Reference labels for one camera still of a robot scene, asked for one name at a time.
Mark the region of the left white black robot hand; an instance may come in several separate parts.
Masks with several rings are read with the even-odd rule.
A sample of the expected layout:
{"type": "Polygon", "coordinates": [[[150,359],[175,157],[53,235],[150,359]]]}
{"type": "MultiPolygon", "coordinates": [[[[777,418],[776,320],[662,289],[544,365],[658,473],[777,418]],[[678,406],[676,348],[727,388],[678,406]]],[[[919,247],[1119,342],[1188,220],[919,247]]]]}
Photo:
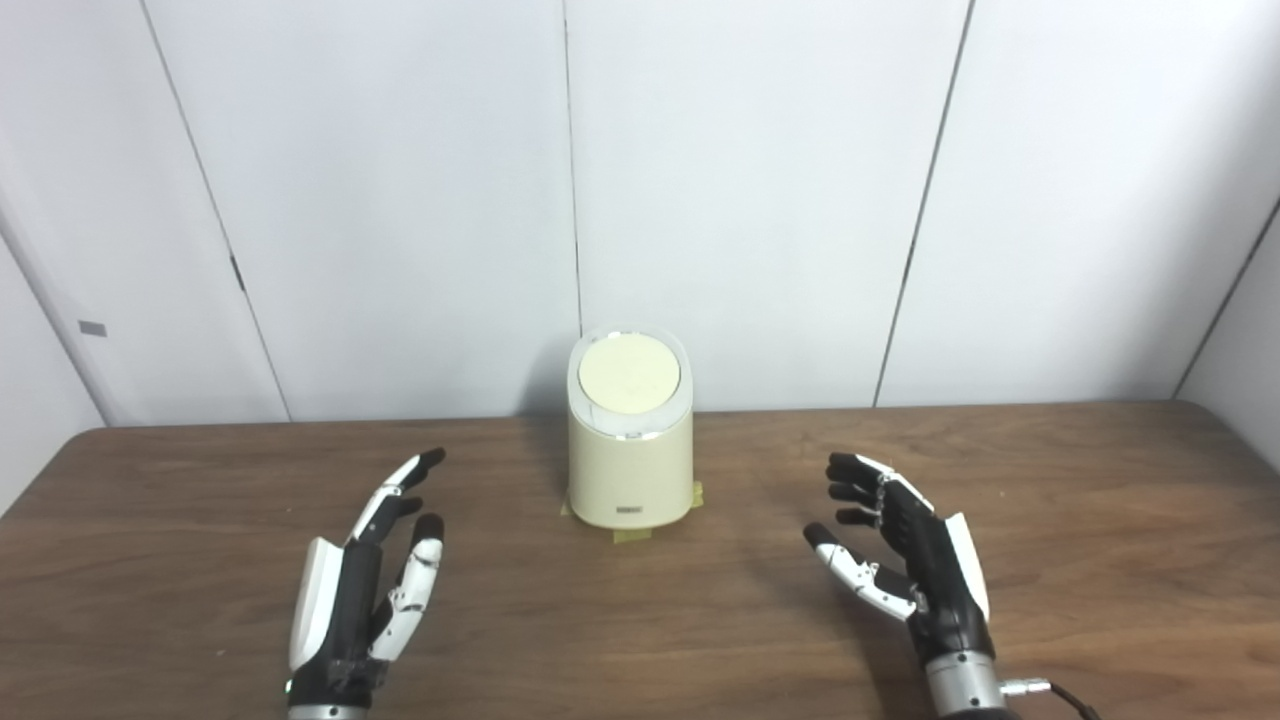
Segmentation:
{"type": "Polygon", "coordinates": [[[431,448],[397,468],[371,493],[343,544],[310,542],[291,626],[289,719],[369,715],[430,603],[445,524],[424,512],[410,491],[444,459],[443,448],[431,448]],[[392,588],[380,593],[381,544],[402,518],[415,519],[410,550],[392,588]]]}

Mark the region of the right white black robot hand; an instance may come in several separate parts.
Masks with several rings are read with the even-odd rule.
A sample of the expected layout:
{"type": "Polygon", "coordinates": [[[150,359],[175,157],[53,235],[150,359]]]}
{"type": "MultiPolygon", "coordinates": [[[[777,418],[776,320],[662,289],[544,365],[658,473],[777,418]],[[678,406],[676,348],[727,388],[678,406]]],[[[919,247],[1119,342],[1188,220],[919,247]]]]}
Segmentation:
{"type": "Polygon", "coordinates": [[[803,534],[820,562],[905,624],[920,665],[960,653],[996,659],[986,577],[964,515],[942,518],[901,473],[860,454],[833,452],[826,477],[828,496],[844,503],[835,520],[877,530],[905,569],[870,561],[814,521],[803,534]]]}

